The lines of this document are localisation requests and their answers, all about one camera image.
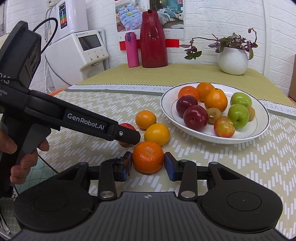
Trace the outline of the red apple back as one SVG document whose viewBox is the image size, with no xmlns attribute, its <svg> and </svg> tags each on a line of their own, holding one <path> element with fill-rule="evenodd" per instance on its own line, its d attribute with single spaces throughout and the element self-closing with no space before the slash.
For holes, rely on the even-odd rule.
<svg viewBox="0 0 296 241">
<path fill-rule="evenodd" d="M 134 131 L 136 130 L 136 129 L 134 128 L 134 126 L 131 125 L 131 124 L 129 124 L 129 123 L 121 123 L 120 125 L 121 125 L 121 126 L 124 126 L 124 127 L 126 127 L 126 128 L 129 128 L 129 129 L 131 129 L 131 130 L 134 130 Z M 130 147 L 130 144 L 128 144 L 128 143 L 119 142 L 119 144 L 122 145 L 122 146 L 125 147 L 125 148 Z"/>
</svg>

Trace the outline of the small orange back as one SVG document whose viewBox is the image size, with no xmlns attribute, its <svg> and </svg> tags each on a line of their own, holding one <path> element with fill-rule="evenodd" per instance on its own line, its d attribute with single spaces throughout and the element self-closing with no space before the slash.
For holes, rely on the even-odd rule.
<svg viewBox="0 0 296 241">
<path fill-rule="evenodd" d="M 151 125 L 155 124 L 157 118 L 154 113 L 148 110 L 142 110 L 137 113 L 135 123 L 143 130 L 148 129 Z"/>
</svg>

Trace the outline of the mandarin orange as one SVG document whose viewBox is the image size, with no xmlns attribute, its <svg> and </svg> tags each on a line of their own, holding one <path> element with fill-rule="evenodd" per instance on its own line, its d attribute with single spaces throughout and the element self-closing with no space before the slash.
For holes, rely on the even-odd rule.
<svg viewBox="0 0 296 241">
<path fill-rule="evenodd" d="M 196 87 L 193 86 L 185 86 L 180 89 L 178 92 L 178 98 L 181 98 L 183 96 L 192 96 L 194 97 L 197 101 L 200 99 L 200 95 Z"/>
<path fill-rule="evenodd" d="M 132 163 L 141 173 L 151 174 L 162 168 L 164 152 L 160 145 L 152 141 L 137 144 L 132 152 Z"/>
</svg>

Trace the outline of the yellow orange kumquat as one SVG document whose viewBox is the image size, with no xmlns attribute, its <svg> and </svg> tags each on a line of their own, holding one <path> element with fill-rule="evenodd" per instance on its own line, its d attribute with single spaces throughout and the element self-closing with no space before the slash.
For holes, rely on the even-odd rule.
<svg viewBox="0 0 296 241">
<path fill-rule="evenodd" d="M 165 145 L 170 139 L 169 129 L 162 123 L 151 125 L 144 134 L 145 141 L 152 141 L 160 146 Z"/>
</svg>

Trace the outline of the dark red plum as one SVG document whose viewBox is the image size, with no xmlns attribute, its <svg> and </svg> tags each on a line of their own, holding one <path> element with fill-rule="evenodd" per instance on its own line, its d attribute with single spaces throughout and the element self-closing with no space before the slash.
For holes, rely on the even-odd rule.
<svg viewBox="0 0 296 241">
<path fill-rule="evenodd" d="M 185 126 L 193 130 L 199 131 L 208 123 L 208 113 L 200 105 L 193 105 L 184 112 L 183 121 Z"/>
<path fill-rule="evenodd" d="M 183 117 L 185 111 L 193 106 L 193 105 L 197 105 L 198 101 L 195 99 L 195 97 L 191 96 L 191 95 L 187 95 L 187 96 L 182 96 L 178 99 L 177 103 L 176 103 L 176 110 L 179 116 Z"/>
</svg>

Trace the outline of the red yellow plum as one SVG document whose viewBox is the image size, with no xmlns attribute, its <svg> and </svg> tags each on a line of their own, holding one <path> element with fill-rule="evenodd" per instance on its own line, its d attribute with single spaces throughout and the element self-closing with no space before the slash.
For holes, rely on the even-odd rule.
<svg viewBox="0 0 296 241">
<path fill-rule="evenodd" d="M 231 138 L 235 133 L 234 123 L 229 117 L 221 116 L 214 123 L 214 132 L 219 137 Z"/>
</svg>

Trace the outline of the brown longan front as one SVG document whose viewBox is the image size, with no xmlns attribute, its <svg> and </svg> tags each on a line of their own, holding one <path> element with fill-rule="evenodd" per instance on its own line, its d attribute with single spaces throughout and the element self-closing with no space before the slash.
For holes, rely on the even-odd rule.
<svg viewBox="0 0 296 241">
<path fill-rule="evenodd" d="M 222 112 L 217 108 L 209 108 L 207 109 L 208 113 L 208 123 L 214 124 L 218 118 L 222 116 Z"/>
</svg>

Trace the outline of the brown longan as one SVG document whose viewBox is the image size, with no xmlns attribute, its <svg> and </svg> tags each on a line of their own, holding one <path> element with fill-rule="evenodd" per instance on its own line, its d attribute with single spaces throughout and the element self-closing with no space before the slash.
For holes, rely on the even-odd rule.
<svg viewBox="0 0 296 241">
<path fill-rule="evenodd" d="M 218 118 L 222 116 L 222 112 L 217 108 L 209 108 L 207 109 L 208 113 L 208 123 L 214 124 Z"/>
<path fill-rule="evenodd" d="M 249 120 L 248 121 L 252 121 L 255 117 L 255 109 L 251 106 L 247 106 L 246 107 L 249 113 Z"/>
</svg>

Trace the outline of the green apple round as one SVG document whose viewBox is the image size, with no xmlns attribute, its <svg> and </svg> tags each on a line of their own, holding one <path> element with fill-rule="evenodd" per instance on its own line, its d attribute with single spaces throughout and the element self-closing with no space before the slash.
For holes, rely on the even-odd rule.
<svg viewBox="0 0 296 241">
<path fill-rule="evenodd" d="M 230 106 L 227 116 L 234 123 L 235 128 L 243 128 L 249 121 L 248 109 L 238 103 Z"/>
</svg>

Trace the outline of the large orange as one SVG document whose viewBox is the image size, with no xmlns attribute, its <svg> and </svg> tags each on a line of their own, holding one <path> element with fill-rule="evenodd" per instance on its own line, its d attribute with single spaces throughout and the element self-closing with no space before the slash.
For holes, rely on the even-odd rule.
<svg viewBox="0 0 296 241">
<path fill-rule="evenodd" d="M 204 105 L 206 109 L 217 108 L 223 113 L 227 109 L 228 99 L 221 89 L 214 88 L 206 96 Z"/>
</svg>

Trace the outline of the mandarin orange front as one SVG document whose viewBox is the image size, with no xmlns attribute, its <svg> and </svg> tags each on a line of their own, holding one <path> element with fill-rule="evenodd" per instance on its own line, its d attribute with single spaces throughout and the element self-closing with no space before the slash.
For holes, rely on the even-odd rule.
<svg viewBox="0 0 296 241">
<path fill-rule="evenodd" d="M 178 98 L 181 98 L 183 96 L 192 96 L 194 97 L 197 101 L 200 99 L 200 95 L 196 87 L 193 86 L 185 86 L 180 89 L 178 92 Z"/>
</svg>

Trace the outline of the brown longan back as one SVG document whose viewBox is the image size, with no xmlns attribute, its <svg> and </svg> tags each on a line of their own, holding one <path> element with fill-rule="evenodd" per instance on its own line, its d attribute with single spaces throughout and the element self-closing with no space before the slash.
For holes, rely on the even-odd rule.
<svg viewBox="0 0 296 241">
<path fill-rule="evenodd" d="M 255 117 L 255 109 L 251 106 L 247 106 L 246 107 L 249 113 L 249 120 L 248 121 L 252 121 Z"/>
</svg>

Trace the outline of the green apple oblong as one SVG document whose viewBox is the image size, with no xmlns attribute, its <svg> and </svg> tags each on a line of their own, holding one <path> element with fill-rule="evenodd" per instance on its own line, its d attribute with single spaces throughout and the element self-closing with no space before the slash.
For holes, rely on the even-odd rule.
<svg viewBox="0 0 296 241">
<path fill-rule="evenodd" d="M 231 96 L 230 104 L 242 104 L 243 106 L 252 106 L 252 100 L 247 94 L 236 92 Z"/>
</svg>

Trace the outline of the white ribbed plant pot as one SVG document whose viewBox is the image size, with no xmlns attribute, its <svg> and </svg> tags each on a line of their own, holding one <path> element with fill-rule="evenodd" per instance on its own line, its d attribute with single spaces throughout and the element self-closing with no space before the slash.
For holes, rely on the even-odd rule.
<svg viewBox="0 0 296 241">
<path fill-rule="evenodd" d="M 217 55 L 220 69 L 231 75 L 243 75 L 248 68 L 248 56 L 244 50 L 224 48 Z"/>
</svg>

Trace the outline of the purple green trailing plant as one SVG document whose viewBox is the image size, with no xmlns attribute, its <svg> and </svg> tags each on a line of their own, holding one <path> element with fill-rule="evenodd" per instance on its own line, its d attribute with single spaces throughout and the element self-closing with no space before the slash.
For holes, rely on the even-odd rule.
<svg viewBox="0 0 296 241">
<path fill-rule="evenodd" d="M 257 32 L 254 28 L 249 28 L 248 33 L 251 34 L 254 32 L 255 39 L 254 41 L 248 40 L 244 37 L 242 37 L 240 34 L 233 33 L 232 35 L 228 37 L 222 37 L 219 38 L 212 34 L 213 38 L 203 38 L 203 37 L 193 37 L 189 44 L 180 44 L 181 48 L 184 48 L 184 51 L 186 53 L 185 59 L 187 60 L 196 60 L 202 55 L 202 51 L 198 50 L 198 48 L 194 45 L 195 40 L 207 40 L 212 41 L 211 44 L 208 45 L 209 48 L 215 49 L 215 52 L 217 54 L 223 53 L 226 51 L 226 49 L 238 49 L 241 51 L 244 51 L 248 54 L 248 60 L 253 59 L 254 57 L 254 51 L 253 49 L 258 47 L 257 44 Z"/>
</svg>

